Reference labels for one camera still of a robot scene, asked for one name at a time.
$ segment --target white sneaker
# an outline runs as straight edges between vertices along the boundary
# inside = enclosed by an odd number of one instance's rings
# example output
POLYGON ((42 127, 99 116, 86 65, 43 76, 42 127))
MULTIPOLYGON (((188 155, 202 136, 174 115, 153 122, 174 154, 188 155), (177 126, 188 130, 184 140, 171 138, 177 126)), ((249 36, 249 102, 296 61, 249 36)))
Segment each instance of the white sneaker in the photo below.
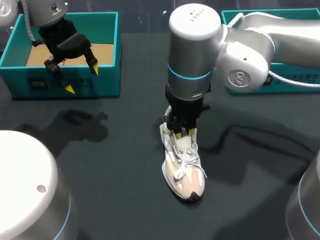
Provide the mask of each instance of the white sneaker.
MULTIPOLYGON (((170 112, 169 106, 165 115, 170 112)), ((160 134, 165 148, 162 173, 167 184, 180 198, 198 200, 204 192, 207 176, 198 155, 197 129, 189 135, 182 129, 181 138, 177 138, 174 131, 170 131, 164 122, 160 125, 160 134)))

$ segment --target dark table surface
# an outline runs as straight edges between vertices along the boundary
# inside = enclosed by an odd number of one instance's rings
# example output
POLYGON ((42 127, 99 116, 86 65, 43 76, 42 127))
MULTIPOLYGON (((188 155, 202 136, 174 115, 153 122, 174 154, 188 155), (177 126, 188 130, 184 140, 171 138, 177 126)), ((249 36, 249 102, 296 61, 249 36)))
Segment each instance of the dark table surface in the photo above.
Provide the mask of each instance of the dark table surface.
POLYGON ((212 80, 198 120, 208 175, 180 203, 161 171, 167 33, 125 33, 121 96, 12 101, 0 80, 0 129, 55 156, 78 209, 78 240, 284 240, 291 192, 320 148, 318 94, 231 96, 212 80))

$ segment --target black sticker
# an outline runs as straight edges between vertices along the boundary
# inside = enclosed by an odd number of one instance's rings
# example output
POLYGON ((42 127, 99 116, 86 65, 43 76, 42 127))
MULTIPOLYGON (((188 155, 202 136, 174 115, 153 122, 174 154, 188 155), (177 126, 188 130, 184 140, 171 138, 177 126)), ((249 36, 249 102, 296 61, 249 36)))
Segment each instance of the black sticker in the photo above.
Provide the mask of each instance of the black sticker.
POLYGON ((263 86, 269 86, 272 83, 272 76, 268 75, 268 77, 266 78, 266 80, 263 83, 263 86))
POLYGON ((46 81, 43 77, 33 77, 29 78, 28 80, 32 89, 48 89, 46 81))

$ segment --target cable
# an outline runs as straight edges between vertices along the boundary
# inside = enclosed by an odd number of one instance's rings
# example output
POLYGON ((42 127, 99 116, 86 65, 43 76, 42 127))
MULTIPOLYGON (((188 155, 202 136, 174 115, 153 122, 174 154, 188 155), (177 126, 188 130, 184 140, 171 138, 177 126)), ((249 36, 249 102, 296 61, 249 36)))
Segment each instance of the cable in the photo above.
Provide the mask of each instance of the cable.
POLYGON ((242 19, 245 15, 240 12, 238 13, 232 20, 231 22, 229 22, 229 24, 227 25, 228 28, 232 28, 233 25, 236 24, 236 22, 238 22, 240 19, 242 19))
MULTIPOLYGON (((228 28, 232 28, 233 25, 236 24, 236 22, 238 22, 240 19, 242 19, 245 15, 240 12, 238 13, 232 20, 231 22, 227 25, 228 28)), ((287 78, 284 78, 282 76, 279 76, 277 74, 275 74, 274 72, 270 71, 268 72, 268 74, 282 82, 285 82, 287 84, 292 84, 292 85, 296 85, 296 86, 302 86, 302 87, 308 87, 308 88, 320 88, 320 84, 313 84, 313 83, 305 83, 305 82, 299 82, 299 81, 293 81, 287 78)))
POLYGON ((28 5, 27 5, 26 0, 21 0, 21 4, 22 4, 22 8, 23 8, 23 15, 24 15, 26 32, 28 33, 28 36, 29 36, 29 39, 31 40, 31 42, 36 42, 35 36, 31 31, 29 11, 28 11, 28 5))
POLYGON ((302 87, 308 87, 308 88, 320 88, 320 84, 313 84, 313 83, 305 83, 305 82, 299 82, 299 81, 292 81, 290 79, 287 79, 287 78, 284 78, 282 76, 279 76, 277 74, 275 74, 274 72, 272 71, 269 71, 268 72, 269 75, 271 75, 272 77, 282 81, 282 82, 285 82, 287 84, 292 84, 292 85, 297 85, 297 86, 302 86, 302 87))

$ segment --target white shoelace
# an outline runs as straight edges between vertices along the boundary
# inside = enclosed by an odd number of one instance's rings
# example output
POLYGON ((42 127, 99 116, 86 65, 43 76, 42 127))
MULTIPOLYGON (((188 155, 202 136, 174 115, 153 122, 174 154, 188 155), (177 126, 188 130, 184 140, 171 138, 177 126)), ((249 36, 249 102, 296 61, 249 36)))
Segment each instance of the white shoelace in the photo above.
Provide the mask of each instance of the white shoelace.
POLYGON ((197 160, 200 158, 199 154, 198 154, 198 145, 195 144, 195 149, 191 148, 191 147, 186 147, 186 148, 181 148, 179 146, 174 146, 170 140, 170 137, 168 135, 167 136, 167 140, 169 142, 169 144, 171 145, 171 147, 174 149, 174 153, 175 155, 178 157, 178 162, 181 163, 180 168, 174 173, 174 179, 176 181, 180 181, 184 175, 186 174, 186 168, 188 167, 197 167, 198 169, 201 170, 201 172, 203 173, 203 175, 205 177, 207 177, 205 170, 201 167, 200 164, 197 163, 197 160), (190 157, 184 157, 182 154, 188 154, 190 157))

